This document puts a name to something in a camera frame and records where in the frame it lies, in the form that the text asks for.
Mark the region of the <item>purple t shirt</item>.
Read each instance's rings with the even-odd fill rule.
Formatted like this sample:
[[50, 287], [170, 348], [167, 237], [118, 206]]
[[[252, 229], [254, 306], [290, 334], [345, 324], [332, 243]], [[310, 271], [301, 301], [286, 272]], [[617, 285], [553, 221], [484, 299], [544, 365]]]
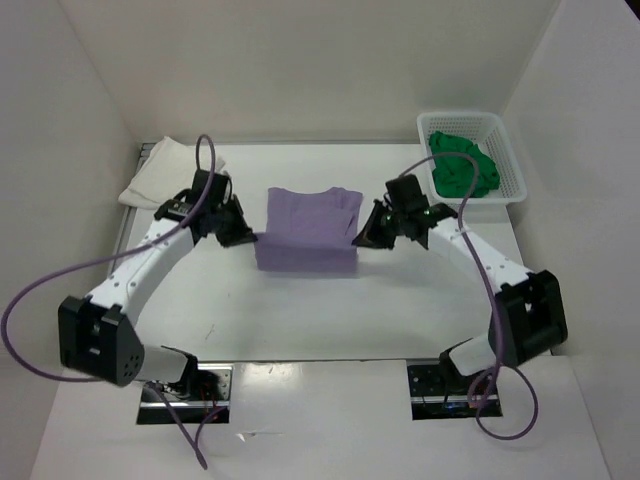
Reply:
[[320, 193], [268, 190], [266, 230], [254, 243], [257, 268], [270, 273], [351, 276], [358, 270], [352, 241], [363, 195], [341, 187]]

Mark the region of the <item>white t shirt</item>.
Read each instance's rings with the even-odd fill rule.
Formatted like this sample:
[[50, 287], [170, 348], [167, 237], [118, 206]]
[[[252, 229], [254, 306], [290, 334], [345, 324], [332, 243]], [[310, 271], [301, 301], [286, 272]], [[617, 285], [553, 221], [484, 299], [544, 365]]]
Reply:
[[139, 171], [119, 195], [122, 205], [155, 210], [192, 185], [196, 148], [165, 136], [150, 151]]

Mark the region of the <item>green t shirt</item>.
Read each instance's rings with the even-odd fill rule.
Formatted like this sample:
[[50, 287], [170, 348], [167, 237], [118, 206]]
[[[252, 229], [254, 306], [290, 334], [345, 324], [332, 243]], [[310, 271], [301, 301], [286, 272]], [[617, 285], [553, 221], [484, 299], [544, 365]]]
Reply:
[[[494, 160], [484, 154], [471, 140], [435, 131], [429, 137], [429, 147], [433, 155], [459, 152], [475, 160], [479, 175], [473, 198], [482, 198], [499, 189], [501, 177]], [[437, 193], [444, 198], [462, 198], [471, 186], [474, 172], [474, 166], [465, 158], [436, 158], [433, 179]]]

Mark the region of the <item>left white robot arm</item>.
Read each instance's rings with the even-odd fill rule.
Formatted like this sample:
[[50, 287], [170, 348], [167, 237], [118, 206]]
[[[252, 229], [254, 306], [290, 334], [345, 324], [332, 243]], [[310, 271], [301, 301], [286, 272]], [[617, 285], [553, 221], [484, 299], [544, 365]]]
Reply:
[[164, 278], [208, 235], [225, 248], [257, 239], [236, 195], [199, 210], [182, 199], [162, 205], [138, 244], [139, 253], [86, 296], [69, 296], [59, 306], [62, 365], [119, 387], [157, 383], [180, 400], [213, 386], [215, 376], [199, 368], [195, 355], [146, 346], [136, 333], [143, 308]]

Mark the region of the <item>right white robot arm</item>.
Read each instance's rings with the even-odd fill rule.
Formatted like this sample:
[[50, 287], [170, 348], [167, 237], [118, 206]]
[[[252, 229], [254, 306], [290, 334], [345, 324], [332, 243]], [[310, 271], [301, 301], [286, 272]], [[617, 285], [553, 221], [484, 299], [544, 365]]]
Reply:
[[481, 281], [488, 293], [488, 332], [439, 355], [438, 377], [446, 391], [460, 393], [496, 364], [518, 367], [568, 339], [556, 276], [547, 270], [534, 272], [510, 260], [469, 229], [449, 206], [440, 203], [405, 212], [376, 200], [352, 244], [391, 250], [399, 236]]

